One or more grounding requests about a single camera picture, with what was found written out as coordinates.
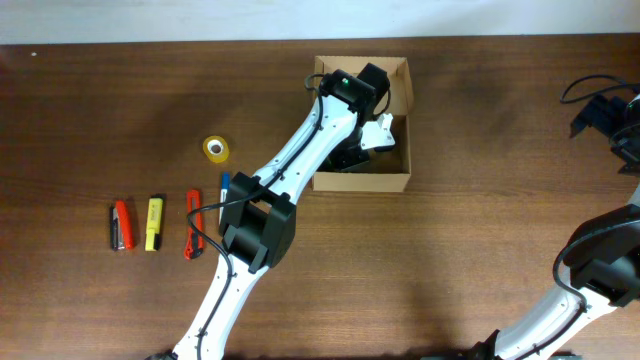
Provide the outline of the brown cardboard box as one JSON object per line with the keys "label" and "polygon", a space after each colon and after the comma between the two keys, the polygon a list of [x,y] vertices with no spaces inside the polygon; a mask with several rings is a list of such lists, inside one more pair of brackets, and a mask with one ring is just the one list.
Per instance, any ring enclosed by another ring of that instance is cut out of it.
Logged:
{"label": "brown cardboard box", "polygon": [[377,152],[369,149],[368,162],[344,172],[318,171],[312,181],[315,191],[337,192],[402,192],[411,176],[409,114],[414,94],[408,60],[405,57],[317,56],[316,73],[331,73],[336,69],[356,76],[372,63],[387,73],[390,95],[382,98],[374,112],[391,114],[393,120],[382,125],[395,145]]}

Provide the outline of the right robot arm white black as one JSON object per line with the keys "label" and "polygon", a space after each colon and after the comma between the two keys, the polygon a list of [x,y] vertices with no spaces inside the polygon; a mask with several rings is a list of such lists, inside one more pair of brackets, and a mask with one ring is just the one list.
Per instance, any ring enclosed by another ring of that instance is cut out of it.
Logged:
{"label": "right robot arm white black", "polygon": [[[595,96],[571,123],[571,135],[593,127],[639,176],[639,98]],[[639,299],[639,192],[611,212],[580,225],[552,266],[553,287],[514,325],[496,330],[467,359],[556,359],[556,352],[593,321]]]}

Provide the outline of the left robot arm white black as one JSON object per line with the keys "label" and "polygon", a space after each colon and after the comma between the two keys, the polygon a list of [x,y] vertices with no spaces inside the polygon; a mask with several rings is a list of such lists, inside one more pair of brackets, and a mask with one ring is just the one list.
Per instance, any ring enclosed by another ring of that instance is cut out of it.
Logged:
{"label": "left robot arm white black", "polygon": [[378,104],[391,100],[382,68],[368,63],[353,76],[343,70],[318,73],[305,87],[312,108],[286,145],[253,175],[237,173],[220,210],[219,254],[212,284],[182,339],[160,360],[220,359],[231,329],[260,278],[288,251],[296,230],[297,202],[314,174],[343,172],[366,163],[371,151],[395,145],[393,120]]}

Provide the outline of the orange black stapler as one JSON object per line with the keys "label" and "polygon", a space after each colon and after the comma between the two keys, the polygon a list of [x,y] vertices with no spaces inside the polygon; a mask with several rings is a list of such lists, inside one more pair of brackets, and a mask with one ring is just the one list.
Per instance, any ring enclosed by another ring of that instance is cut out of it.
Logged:
{"label": "orange black stapler", "polygon": [[130,215],[123,200],[117,200],[109,212],[110,245],[113,251],[135,247]]}

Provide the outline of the small yellow tape roll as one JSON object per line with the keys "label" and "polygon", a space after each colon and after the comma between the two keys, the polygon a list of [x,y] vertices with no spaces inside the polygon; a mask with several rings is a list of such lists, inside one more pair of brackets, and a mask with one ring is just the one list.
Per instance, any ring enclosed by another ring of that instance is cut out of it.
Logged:
{"label": "small yellow tape roll", "polygon": [[223,163],[229,155],[230,149],[224,138],[221,136],[209,136],[203,141],[203,152],[212,163]]}

